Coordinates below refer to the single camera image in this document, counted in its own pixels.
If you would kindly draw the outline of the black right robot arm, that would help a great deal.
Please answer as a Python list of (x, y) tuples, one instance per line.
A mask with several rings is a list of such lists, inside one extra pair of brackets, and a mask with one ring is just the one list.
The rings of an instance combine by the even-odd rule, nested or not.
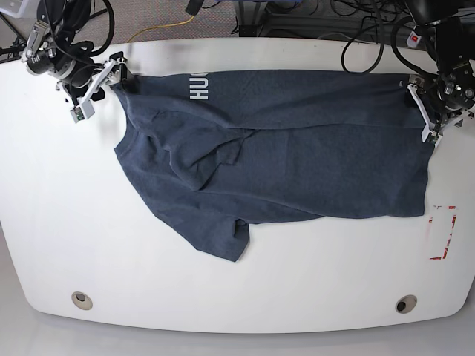
[(97, 85), (93, 84), (106, 64), (94, 61), (111, 45), (115, 31), (114, 10), (109, 0), (103, 1), (108, 14), (108, 31), (105, 42), (95, 47), (92, 41), (75, 40), (76, 34), (94, 16), (91, 1), (40, 1), (37, 19), (22, 54), (22, 62), (33, 75), (43, 73), (57, 79), (56, 90), (62, 92), (65, 102), (77, 107), (91, 89), (91, 99), (104, 99), (105, 82), (118, 82), (126, 89), (134, 89), (135, 76), (127, 68), (124, 53), (112, 54), (111, 71)]

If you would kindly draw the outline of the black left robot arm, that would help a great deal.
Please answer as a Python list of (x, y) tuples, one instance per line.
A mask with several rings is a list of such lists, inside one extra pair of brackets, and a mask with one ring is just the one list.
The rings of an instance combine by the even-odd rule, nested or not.
[(457, 15), (461, 1), (406, 1), (416, 33), (435, 61), (437, 73), (427, 75), (422, 98), (415, 98), (428, 133), (437, 138), (443, 132), (474, 115), (474, 31)]

